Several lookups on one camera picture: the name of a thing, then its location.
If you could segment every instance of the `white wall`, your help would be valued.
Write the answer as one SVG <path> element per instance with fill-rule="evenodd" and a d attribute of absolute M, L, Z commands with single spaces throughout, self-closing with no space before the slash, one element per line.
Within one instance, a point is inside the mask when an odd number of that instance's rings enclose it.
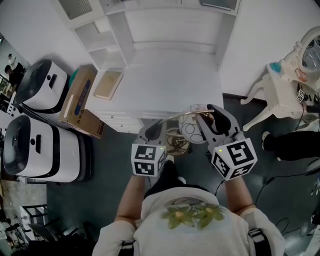
<path fill-rule="evenodd" d="M 219 69 L 222 91 L 247 95 L 265 65 L 283 59 L 316 26 L 320 7 L 314 0 L 241 0 Z"/>
<path fill-rule="evenodd" d="M 7 40 L 4 40 L 4 42 L 0 44 L 0 73 L 8 79 L 9 76 L 5 73 L 5 67 L 9 65 L 9 54 L 12 54 L 12 58 L 16 58 L 15 61 L 21 63 L 25 69 L 29 66 L 28 62 L 16 51 L 16 49 L 14 49 Z"/>
<path fill-rule="evenodd" d="M 79 65 L 91 63 L 50 0 L 4 0 L 0 33 L 30 64 L 47 57 L 71 73 Z"/>

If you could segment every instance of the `robot vacuum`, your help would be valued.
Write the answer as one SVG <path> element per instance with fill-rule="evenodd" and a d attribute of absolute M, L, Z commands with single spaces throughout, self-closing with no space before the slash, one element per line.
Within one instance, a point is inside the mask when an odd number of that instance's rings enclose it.
<path fill-rule="evenodd" d="M 48 182 L 83 181 L 91 174 L 90 142 L 81 133 L 21 115 L 7 127 L 4 170 Z"/>
<path fill-rule="evenodd" d="M 17 89 L 13 105 L 63 126 L 59 114 L 69 91 L 69 76 L 50 59 L 30 66 Z"/>

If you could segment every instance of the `black pants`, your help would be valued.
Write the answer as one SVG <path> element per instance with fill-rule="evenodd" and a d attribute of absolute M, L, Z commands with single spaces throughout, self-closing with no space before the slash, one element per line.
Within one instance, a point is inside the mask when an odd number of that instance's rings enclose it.
<path fill-rule="evenodd" d="M 19 228 L 20 227 L 20 225 L 18 224 L 18 223 L 16 223 L 16 224 L 14 224 L 13 226 L 10 226 L 10 227 L 7 227 L 6 229 L 5 229 L 5 231 L 14 231 L 14 230 L 16 230 L 17 228 Z"/>
<path fill-rule="evenodd" d="M 144 198 L 155 193 L 159 193 L 176 187 L 196 188 L 208 191 L 201 186 L 184 184 L 181 180 L 178 180 L 178 172 L 176 165 L 172 161 L 168 160 L 164 163 L 164 167 L 161 172 L 160 178 L 153 185 L 153 187 L 145 193 Z"/>
<path fill-rule="evenodd" d="M 297 131 L 279 137 L 268 135 L 263 142 L 266 151 L 272 151 L 281 160 L 294 161 L 320 157 L 320 132 Z"/>

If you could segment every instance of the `air vent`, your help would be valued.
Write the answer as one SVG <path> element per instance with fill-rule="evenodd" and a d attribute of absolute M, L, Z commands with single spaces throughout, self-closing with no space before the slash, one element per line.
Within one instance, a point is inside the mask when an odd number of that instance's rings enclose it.
<path fill-rule="evenodd" d="M 89 0 L 59 0 L 70 20 L 92 12 Z"/>

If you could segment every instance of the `white t-shirt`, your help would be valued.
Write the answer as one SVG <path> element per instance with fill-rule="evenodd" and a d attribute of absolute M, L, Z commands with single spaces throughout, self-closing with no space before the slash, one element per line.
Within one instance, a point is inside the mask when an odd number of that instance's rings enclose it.
<path fill-rule="evenodd" d="M 238 216 L 198 188 L 175 187 L 149 195 L 141 219 L 137 230 L 127 221 L 102 228 L 92 256 L 118 256 L 122 242 L 132 239 L 135 256 L 253 256 L 248 232 L 255 228 L 267 236 L 273 256 L 285 250 L 281 233 L 259 209 Z"/>
<path fill-rule="evenodd" d="M 18 62 L 16 61 L 16 59 L 12 58 L 12 59 L 9 59 L 9 65 L 11 66 L 11 69 L 14 70 L 17 65 L 18 65 Z"/>

